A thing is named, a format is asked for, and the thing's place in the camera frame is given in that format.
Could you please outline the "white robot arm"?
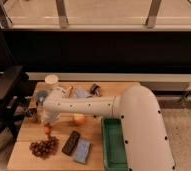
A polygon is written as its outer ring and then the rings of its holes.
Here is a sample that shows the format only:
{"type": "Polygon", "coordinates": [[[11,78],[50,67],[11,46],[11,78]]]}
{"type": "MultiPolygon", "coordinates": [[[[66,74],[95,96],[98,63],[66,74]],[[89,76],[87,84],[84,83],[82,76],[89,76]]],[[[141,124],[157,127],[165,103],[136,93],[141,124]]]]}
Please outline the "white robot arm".
{"type": "Polygon", "coordinates": [[[43,103],[48,115],[81,113],[121,120],[128,169],[130,171],[173,171],[164,120],[156,96],[147,87],[125,89],[120,96],[64,98],[58,88],[43,103]]]}

